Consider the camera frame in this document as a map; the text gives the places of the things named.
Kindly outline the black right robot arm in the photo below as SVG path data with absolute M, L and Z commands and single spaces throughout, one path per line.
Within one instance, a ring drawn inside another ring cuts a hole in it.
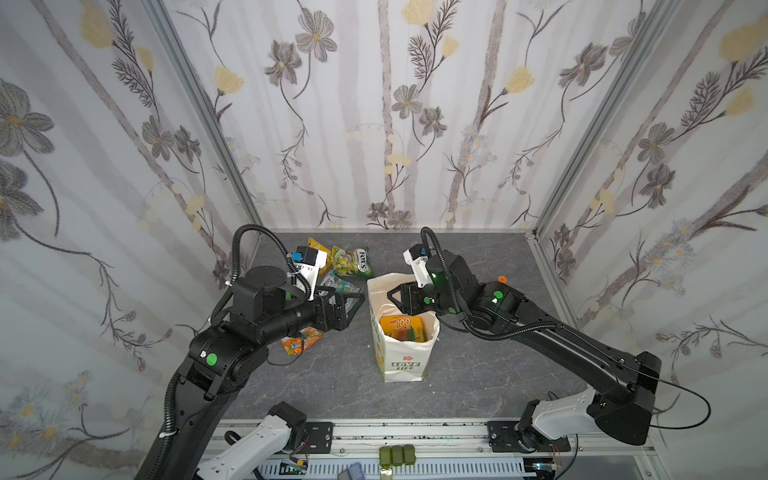
M 391 289 L 406 315 L 433 313 L 490 342 L 517 341 L 577 375 L 579 394 L 531 400 L 512 428 L 515 452 L 542 451 L 569 435 L 599 432 L 621 443 L 645 444 L 655 406 L 661 361 L 605 345 L 542 310 L 502 280 L 482 283 L 465 260 L 416 244 L 403 254 L 415 278 Z

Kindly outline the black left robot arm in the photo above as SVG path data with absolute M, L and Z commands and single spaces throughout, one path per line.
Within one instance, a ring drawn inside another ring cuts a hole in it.
M 251 374 L 268 359 L 270 344 L 306 327 L 346 329 L 364 295 L 321 287 L 312 298 L 287 272 L 260 266 L 235 280 L 232 304 L 190 343 L 164 398 L 164 420 L 139 479 L 198 479 L 198 465 L 220 420 Z

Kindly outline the yellow chips snack bag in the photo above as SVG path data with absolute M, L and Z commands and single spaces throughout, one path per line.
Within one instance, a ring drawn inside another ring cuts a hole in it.
M 319 275 L 325 275 L 332 266 L 331 251 L 314 238 L 308 239 L 308 246 L 317 251 L 315 265 Z

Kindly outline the white paper shopping bag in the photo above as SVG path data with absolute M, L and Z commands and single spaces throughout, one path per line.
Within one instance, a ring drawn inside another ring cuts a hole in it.
M 383 316 L 401 314 L 396 305 L 388 299 L 387 293 L 401 284 L 415 280 L 412 274 L 389 273 L 367 281 L 374 353 L 383 380 L 388 383 L 421 381 L 441 331 L 440 323 L 433 312 L 419 314 L 426 335 L 424 342 L 400 341 L 386 335 L 382 330 L 380 319 Z

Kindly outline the green Fox's candy bag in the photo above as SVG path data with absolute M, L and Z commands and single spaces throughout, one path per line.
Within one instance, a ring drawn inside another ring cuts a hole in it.
M 374 276 L 368 247 L 345 250 L 334 246 L 331 251 L 331 262 L 332 268 L 338 276 L 354 276 L 364 279 Z

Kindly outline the yellow orange snack bag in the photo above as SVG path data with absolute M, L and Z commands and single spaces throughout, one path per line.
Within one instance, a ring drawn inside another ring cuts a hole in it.
M 419 316 L 382 316 L 379 324 L 384 335 L 400 342 L 427 341 L 423 322 Z

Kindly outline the teal candy snack bag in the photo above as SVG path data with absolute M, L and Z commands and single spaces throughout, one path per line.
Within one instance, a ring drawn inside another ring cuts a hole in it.
M 342 293 L 360 293 L 362 291 L 361 287 L 341 278 L 333 270 L 329 271 L 323 277 L 321 285 L 324 287 L 334 288 L 336 291 Z

